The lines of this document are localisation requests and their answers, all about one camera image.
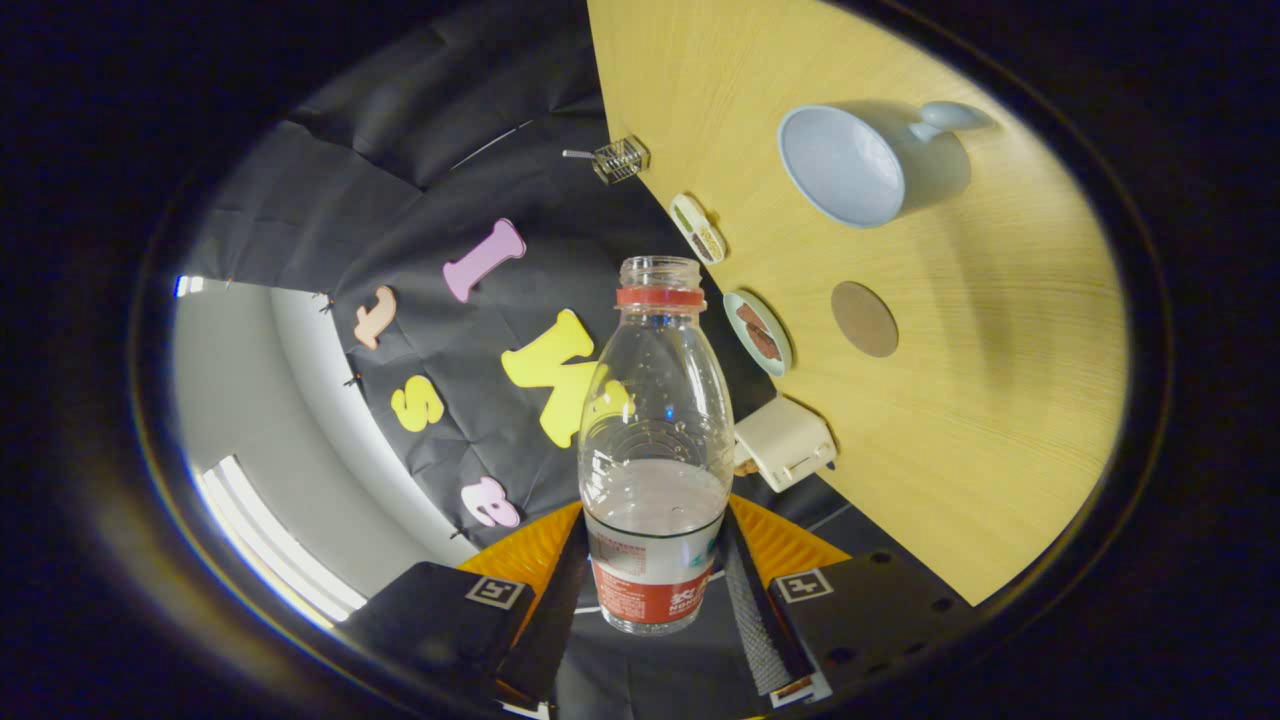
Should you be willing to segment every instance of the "wire mesh basket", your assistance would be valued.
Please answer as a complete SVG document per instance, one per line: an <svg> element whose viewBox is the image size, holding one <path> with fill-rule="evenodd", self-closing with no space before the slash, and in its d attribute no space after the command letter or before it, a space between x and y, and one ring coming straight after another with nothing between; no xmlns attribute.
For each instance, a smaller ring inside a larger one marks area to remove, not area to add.
<svg viewBox="0 0 1280 720"><path fill-rule="evenodd" d="M648 167L649 150L634 136L600 147L591 158L591 168L604 184L622 182Z"/></svg>

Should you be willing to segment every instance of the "yellow table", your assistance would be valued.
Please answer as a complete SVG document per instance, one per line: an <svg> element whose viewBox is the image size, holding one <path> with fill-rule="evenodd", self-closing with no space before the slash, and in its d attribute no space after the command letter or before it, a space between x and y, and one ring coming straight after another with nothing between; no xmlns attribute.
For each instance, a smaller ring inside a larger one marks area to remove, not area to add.
<svg viewBox="0 0 1280 720"><path fill-rule="evenodd" d="M786 325L795 365L777 388L840 446L822 477L969 602L987 598L1079 510L1124 410L1123 293L1080 190L973 82L845 10L588 4L611 136L648 146L640 178L663 206L690 192L717 223L721 290L750 290ZM776 142L791 108L854 99L968 102L997 127L960 135L973 167L961 196L855 229L805 201ZM888 357L837 328L844 281L892 311Z"/></svg>

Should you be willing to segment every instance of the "plastic water bottle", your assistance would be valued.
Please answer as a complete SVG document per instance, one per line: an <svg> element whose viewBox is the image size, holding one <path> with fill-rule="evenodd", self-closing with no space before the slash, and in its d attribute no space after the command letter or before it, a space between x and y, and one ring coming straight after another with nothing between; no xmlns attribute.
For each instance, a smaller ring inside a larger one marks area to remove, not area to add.
<svg viewBox="0 0 1280 720"><path fill-rule="evenodd" d="M582 409L579 487L604 619L662 635L698 618L733 474L724 374L698 325L699 265L622 264L622 320Z"/></svg>

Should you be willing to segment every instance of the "brown coaster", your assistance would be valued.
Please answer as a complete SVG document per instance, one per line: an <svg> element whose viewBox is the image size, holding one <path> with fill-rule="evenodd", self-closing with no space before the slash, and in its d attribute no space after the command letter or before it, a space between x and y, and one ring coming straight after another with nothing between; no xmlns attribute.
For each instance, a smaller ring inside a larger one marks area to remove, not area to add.
<svg viewBox="0 0 1280 720"><path fill-rule="evenodd" d="M842 282L831 291L831 314L854 347L872 357L897 350L897 323L884 301L865 286Z"/></svg>

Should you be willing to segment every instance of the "pink foam letter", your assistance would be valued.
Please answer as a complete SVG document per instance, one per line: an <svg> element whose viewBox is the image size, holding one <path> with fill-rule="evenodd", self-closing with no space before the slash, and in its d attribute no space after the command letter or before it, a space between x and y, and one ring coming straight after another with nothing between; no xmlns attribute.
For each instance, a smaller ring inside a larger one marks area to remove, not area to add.
<svg viewBox="0 0 1280 720"><path fill-rule="evenodd" d="M378 350L378 336L392 324L396 318L396 295L392 288L383 286L374 292L378 305L372 310L365 310L361 305L356 307L356 329L352 331L356 340L362 342L369 350Z"/></svg>
<svg viewBox="0 0 1280 720"><path fill-rule="evenodd" d="M507 493L493 478L484 477L479 483L463 487L462 505L486 528L492 528L495 520L504 528L520 524L520 511L507 502Z"/></svg>
<svg viewBox="0 0 1280 720"><path fill-rule="evenodd" d="M471 249L466 258L457 263L444 264L444 284L458 302L466 302L471 288L508 258L525 255L525 241L516 232L516 225L503 218L493 224L489 237Z"/></svg>

